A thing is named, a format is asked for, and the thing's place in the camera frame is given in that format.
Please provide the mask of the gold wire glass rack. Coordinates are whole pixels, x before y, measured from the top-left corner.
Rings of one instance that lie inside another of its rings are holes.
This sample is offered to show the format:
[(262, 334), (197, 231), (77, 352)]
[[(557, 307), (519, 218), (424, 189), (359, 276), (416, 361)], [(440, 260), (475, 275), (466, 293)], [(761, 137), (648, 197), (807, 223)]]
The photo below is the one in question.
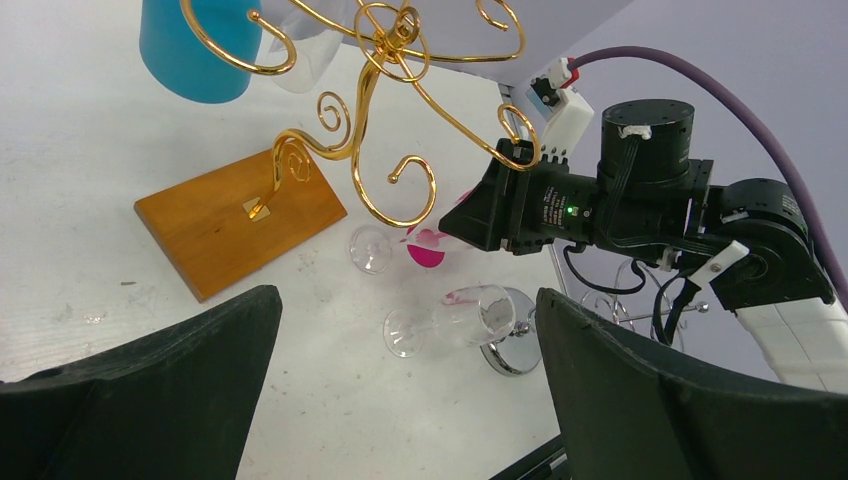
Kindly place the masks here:
[(409, 2), (391, 6), (388, 25), (373, 21), (371, 30), (365, 31), (359, 22), (371, 19), (375, 10), (388, 8), (386, 2), (360, 2), (351, 26), (328, 18), (304, 2), (298, 2), (297, 8), (319, 24), (352, 38), (364, 56), (353, 106), (332, 91), (321, 93), (316, 100), (322, 127), (340, 132), (341, 139), (325, 145), (301, 129), (286, 129), (269, 150), (139, 199), (134, 205), (142, 223), (199, 301), (220, 293), (344, 218), (345, 208), (316, 166), (317, 158), (348, 161), (359, 200), (387, 226), (418, 226), (434, 209), (436, 178), (421, 156), (402, 157), (387, 176), (390, 184), (396, 184), (412, 166), (423, 171), (427, 199), (421, 211), (408, 219), (382, 212), (370, 199), (361, 175), (361, 148), (378, 81), (389, 78), (419, 88), (431, 65), (438, 61), (429, 49), (419, 11)]

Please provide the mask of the blue plastic wine glass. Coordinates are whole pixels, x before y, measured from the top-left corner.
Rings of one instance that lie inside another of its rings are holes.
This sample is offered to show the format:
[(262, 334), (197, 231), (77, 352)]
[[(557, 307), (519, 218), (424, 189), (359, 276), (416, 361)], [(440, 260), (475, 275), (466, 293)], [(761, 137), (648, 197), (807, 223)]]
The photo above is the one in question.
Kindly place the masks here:
[[(261, 29), (248, 20), (251, 0), (198, 0), (191, 3), (212, 40), (248, 61), (258, 54)], [(241, 96), (250, 75), (221, 60), (194, 35), (177, 0), (144, 0), (139, 34), (141, 58), (165, 88), (191, 101), (220, 104)]]

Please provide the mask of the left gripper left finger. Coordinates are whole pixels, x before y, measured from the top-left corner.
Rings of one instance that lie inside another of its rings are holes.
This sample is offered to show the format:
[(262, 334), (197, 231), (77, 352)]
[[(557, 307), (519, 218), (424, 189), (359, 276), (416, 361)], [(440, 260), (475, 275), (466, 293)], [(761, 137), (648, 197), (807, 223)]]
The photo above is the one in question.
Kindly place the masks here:
[(254, 287), (170, 327), (1, 386), (5, 479), (233, 479), (283, 303)]

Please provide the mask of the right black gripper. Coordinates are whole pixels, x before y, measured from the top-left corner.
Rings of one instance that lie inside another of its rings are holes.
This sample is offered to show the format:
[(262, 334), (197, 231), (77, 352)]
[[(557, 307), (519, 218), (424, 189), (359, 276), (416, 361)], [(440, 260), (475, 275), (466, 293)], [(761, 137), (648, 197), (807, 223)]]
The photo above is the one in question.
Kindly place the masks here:
[(600, 160), (593, 176), (570, 171), (547, 151), (529, 171), (493, 158), (439, 230), (478, 250), (515, 255), (555, 240), (622, 255), (668, 250), (712, 255), (715, 243), (692, 226), (711, 165), (689, 155), (694, 108), (672, 99), (615, 104), (602, 113)]

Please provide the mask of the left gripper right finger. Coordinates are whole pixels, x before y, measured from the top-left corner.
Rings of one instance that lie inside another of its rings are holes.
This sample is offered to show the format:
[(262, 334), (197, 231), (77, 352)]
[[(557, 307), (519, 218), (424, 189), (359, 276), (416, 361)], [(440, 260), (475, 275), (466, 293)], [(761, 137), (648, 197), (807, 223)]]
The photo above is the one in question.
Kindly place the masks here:
[(843, 479), (847, 398), (727, 370), (560, 292), (536, 328), (576, 479)]

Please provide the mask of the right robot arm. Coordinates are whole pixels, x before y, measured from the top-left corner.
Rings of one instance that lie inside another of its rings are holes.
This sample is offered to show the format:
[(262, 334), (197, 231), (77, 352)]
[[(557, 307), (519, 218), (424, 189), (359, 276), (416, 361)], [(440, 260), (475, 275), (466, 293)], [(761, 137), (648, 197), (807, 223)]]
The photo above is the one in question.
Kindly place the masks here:
[(847, 313), (815, 256), (806, 216), (790, 188), (772, 179), (710, 184), (712, 162), (689, 155), (694, 109), (683, 101), (639, 99), (607, 108), (595, 176), (570, 172), (544, 153), (531, 166), (529, 143), (501, 139), (470, 194), (439, 223), (482, 251), (536, 253), (555, 240), (565, 256), (593, 246), (684, 284), (669, 312), (655, 305), (656, 338), (671, 344), (683, 308), (714, 292), (753, 336), (778, 379), (843, 393)]

